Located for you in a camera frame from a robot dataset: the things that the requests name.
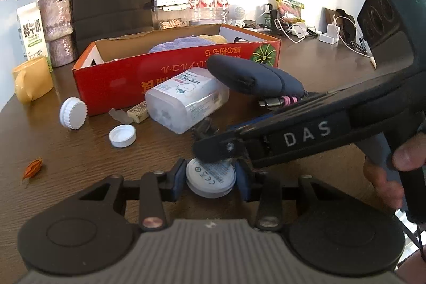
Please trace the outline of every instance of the gray ribbed panel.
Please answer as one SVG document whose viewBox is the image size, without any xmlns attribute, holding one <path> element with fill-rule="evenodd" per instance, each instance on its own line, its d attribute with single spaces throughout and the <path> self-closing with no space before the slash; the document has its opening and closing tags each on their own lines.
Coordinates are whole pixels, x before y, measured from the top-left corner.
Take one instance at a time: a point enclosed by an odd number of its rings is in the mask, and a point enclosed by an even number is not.
<svg viewBox="0 0 426 284">
<path fill-rule="evenodd" d="M 338 278 L 295 258 L 282 239 L 255 231 L 245 220 L 175 220 L 140 236 L 114 266 L 82 277 L 49 277 L 30 271 L 19 284 L 403 284 L 392 273 Z"/>
</svg>

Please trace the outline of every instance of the table surface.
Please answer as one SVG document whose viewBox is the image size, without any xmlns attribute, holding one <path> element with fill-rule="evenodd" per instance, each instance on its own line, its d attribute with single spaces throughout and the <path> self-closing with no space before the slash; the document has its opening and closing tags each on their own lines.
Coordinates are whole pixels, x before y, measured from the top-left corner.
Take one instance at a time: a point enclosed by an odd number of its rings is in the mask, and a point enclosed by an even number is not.
<svg viewBox="0 0 426 284">
<path fill-rule="evenodd" d="M 90 117 L 78 131 L 60 125 L 59 108 L 68 97 L 78 97 L 72 64 L 53 72 L 54 89 L 29 105 L 13 96 L 0 112 L 0 281 L 14 283 L 25 272 L 16 248 L 19 228 L 31 216 L 96 181 L 118 173 L 138 179 L 148 171 L 169 170 L 182 157 L 192 159 L 191 133 L 176 135 L 148 119 L 136 125 L 136 142 L 124 149 L 111 146 L 109 131 L 118 125 L 108 114 Z M 331 46 L 317 39 L 293 44 L 283 40 L 280 68 L 298 78 L 309 91 L 322 91 L 374 75 L 370 61 L 344 45 Z M 260 113 L 252 97 L 231 93 L 229 102 L 213 114 L 216 125 L 248 120 Z M 34 159 L 43 166 L 25 187 L 22 174 Z M 272 167 L 285 178 L 310 173 L 376 207 L 383 206 L 362 174 L 364 155 L 354 145 Z M 169 220 L 177 217 L 247 218 L 257 203 L 242 203 L 238 192 L 207 200 L 184 190 L 178 203 L 165 203 Z M 294 215 L 294 204 L 284 204 Z M 126 217 L 136 222 L 137 202 L 128 203 Z"/>
</svg>

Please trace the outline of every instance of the purple towel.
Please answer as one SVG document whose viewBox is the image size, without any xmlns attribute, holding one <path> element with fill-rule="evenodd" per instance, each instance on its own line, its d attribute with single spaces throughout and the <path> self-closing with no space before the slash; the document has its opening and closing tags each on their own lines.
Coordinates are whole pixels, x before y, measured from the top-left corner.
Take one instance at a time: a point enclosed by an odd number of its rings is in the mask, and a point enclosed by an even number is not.
<svg viewBox="0 0 426 284">
<path fill-rule="evenodd" d="M 154 46 L 149 50 L 148 53 L 177 50 L 178 48 L 196 47 L 196 46 L 207 46 L 214 45 L 210 40 L 202 39 L 197 36 L 188 36 L 185 38 L 177 38 L 173 42 L 165 42 Z"/>
</svg>

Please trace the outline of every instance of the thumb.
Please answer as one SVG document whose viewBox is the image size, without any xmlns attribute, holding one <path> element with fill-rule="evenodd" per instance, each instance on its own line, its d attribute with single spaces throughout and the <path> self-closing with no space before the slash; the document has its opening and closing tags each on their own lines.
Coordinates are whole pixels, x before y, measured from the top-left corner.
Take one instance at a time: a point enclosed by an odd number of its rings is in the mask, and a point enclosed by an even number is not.
<svg viewBox="0 0 426 284">
<path fill-rule="evenodd" d="M 400 171 L 410 171 L 425 164 L 426 134 L 419 133 L 400 146 L 393 154 L 394 166 Z"/>
</svg>

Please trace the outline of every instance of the mug handle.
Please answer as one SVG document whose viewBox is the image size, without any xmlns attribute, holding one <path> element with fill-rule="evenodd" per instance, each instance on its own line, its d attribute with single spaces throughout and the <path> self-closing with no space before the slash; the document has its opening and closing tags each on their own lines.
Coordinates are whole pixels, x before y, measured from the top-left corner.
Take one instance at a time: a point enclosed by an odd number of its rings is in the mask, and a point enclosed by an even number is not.
<svg viewBox="0 0 426 284">
<path fill-rule="evenodd" d="M 25 88 L 25 75 L 26 75 L 26 71 L 21 70 L 18 76 L 16 76 L 16 80 L 15 80 L 16 97 L 23 104 L 26 104 L 32 101 L 32 94 L 27 92 Z"/>
</svg>

